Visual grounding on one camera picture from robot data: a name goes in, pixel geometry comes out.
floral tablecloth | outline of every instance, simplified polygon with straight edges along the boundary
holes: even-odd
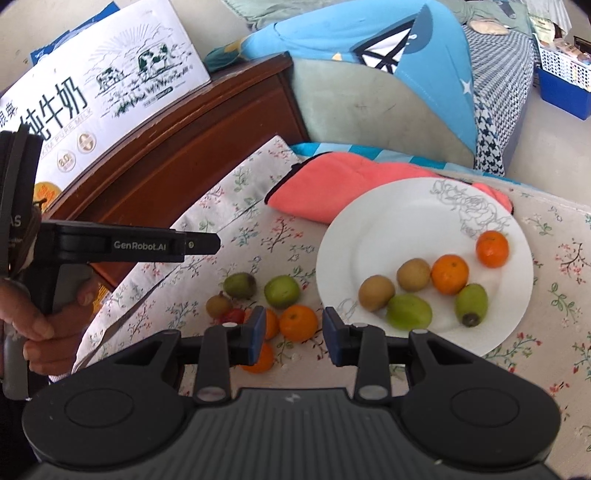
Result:
[[[314,275],[326,226],[282,215],[262,201],[300,160],[275,137],[195,203],[174,228],[217,232],[221,250],[212,256],[187,257],[181,265],[138,264],[105,300],[83,339],[74,370],[89,359],[102,359],[162,329],[180,329],[184,336],[202,334],[211,325],[205,302],[220,291],[226,276],[239,271],[252,273],[260,286],[276,275],[289,273],[303,290],[300,303],[320,316],[322,305]],[[487,183],[511,198],[515,218],[533,253],[529,308],[511,336],[486,358],[538,384],[555,398],[563,424],[548,464],[562,477],[589,474],[591,257],[587,260],[587,250],[591,249],[591,212],[588,207],[503,180],[470,178],[465,173],[457,176]],[[152,295],[105,341],[109,327],[116,326],[117,319],[161,280]],[[239,306],[265,305],[261,290]],[[320,327],[307,342],[295,344],[279,335],[272,346],[276,364],[269,372],[254,375],[240,367],[232,369],[235,390],[352,388],[355,368],[332,365]],[[187,368],[181,393],[190,394],[195,372],[195,366]],[[391,372],[394,393],[403,393],[407,386],[402,368],[392,366]]]

hand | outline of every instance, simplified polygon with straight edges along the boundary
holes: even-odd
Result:
[[[72,370],[98,290],[98,280],[93,277],[79,288],[75,303],[66,305],[59,313],[44,316],[16,285],[0,281],[0,321],[12,324],[29,339],[23,355],[29,360],[30,370],[41,375],[63,375]],[[1,353],[0,376],[4,376]]]

houndstooth fabric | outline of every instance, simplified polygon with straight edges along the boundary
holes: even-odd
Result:
[[[478,137],[476,139],[475,170],[482,170],[501,177],[505,176],[503,152],[499,147],[499,136],[486,100],[474,94],[474,113]]]
[[[463,28],[470,45],[474,77],[478,128],[475,168],[504,175],[502,152],[527,100],[535,48],[532,39],[520,32],[482,35],[467,25]]]

screw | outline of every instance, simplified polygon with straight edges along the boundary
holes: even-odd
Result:
[[[203,387],[197,392],[197,398],[208,403],[217,402],[226,398],[226,392],[221,387]]]
[[[359,396],[364,400],[382,400],[388,396],[388,390],[381,385],[365,385],[359,389]]]

red fruit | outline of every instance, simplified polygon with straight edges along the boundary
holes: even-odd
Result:
[[[244,323],[245,312],[242,309],[232,309],[222,318],[219,319],[219,324],[233,322],[237,324]]]

